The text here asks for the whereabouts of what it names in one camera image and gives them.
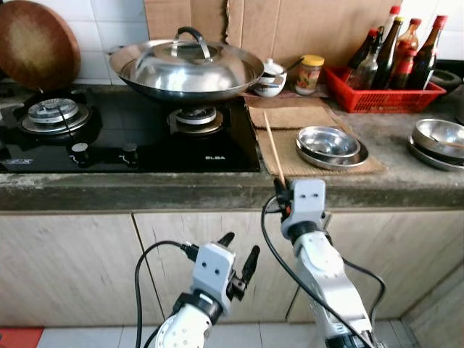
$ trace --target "black glass stovetop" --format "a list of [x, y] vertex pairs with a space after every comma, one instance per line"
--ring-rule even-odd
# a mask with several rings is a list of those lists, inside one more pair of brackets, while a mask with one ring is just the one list
[[[54, 136], [20, 130], [19, 120], [30, 106], [56, 97], [87, 105], [90, 120], [76, 131]], [[34, 96], [24, 102], [24, 107], [0, 110], [0, 172], [258, 171], [256, 141], [244, 99], [239, 97], [215, 107], [223, 114], [223, 127], [216, 133], [171, 134], [167, 116], [182, 105], [159, 103], [134, 91], [104, 93], [86, 89]]]

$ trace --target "wooden chopping board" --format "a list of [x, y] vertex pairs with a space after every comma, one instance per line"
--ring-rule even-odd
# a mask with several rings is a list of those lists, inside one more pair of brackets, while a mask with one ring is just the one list
[[48, 7], [9, 1], [0, 6], [0, 69], [29, 89], [64, 88], [79, 73], [78, 42]]

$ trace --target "lid handle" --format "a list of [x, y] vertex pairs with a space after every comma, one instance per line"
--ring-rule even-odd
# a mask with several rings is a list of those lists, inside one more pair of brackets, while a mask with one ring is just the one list
[[189, 33], [192, 35], [196, 42], [200, 45], [203, 51], [204, 59], [207, 60], [208, 62], [211, 62], [211, 54], [210, 50], [208, 49], [208, 46], [206, 44], [206, 41], [203, 38], [203, 35], [197, 30], [192, 27], [182, 27], [177, 30], [177, 34], [175, 34], [174, 42], [173, 42], [173, 47], [171, 49], [171, 56], [176, 57], [177, 56], [177, 47], [179, 44], [179, 36], [183, 33]]

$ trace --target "kitchen counter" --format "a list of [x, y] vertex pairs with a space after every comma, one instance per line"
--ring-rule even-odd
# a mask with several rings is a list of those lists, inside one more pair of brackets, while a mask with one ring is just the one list
[[[0, 99], [0, 108], [21, 102], [30, 93], [11, 87], [14, 96]], [[113, 91], [127, 87], [93, 88]], [[429, 167], [406, 146], [416, 120], [454, 120], [450, 98], [442, 97], [416, 115], [347, 114], [334, 101], [328, 103], [370, 153], [389, 168], [375, 175], [320, 177], [326, 181], [328, 209], [464, 207], [464, 172]], [[257, 209], [273, 194], [272, 177], [262, 163], [261, 167], [259, 173], [0, 174], [0, 210]]]

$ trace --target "woven placemat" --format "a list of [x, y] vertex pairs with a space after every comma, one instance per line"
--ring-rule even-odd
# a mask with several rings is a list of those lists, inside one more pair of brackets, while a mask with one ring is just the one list
[[326, 170], [315, 167], [300, 158], [297, 152], [296, 139], [299, 130], [303, 127], [311, 125], [337, 127], [356, 137], [348, 125], [319, 104], [319, 102], [324, 105], [323, 102], [314, 99], [310, 103], [305, 101], [305, 106], [279, 107], [277, 106], [278, 104], [272, 104], [271, 107], [269, 107], [269, 104], [263, 105], [266, 107], [249, 106], [254, 131], [268, 172], [272, 175], [278, 175], [277, 163], [274, 159], [269, 135], [265, 129], [264, 117], [262, 116], [264, 111], [266, 111], [270, 127], [273, 129], [275, 147], [281, 161], [284, 176], [359, 175], [385, 171], [386, 166], [381, 164], [372, 155], [369, 155], [369, 158], [363, 165], [349, 170]]

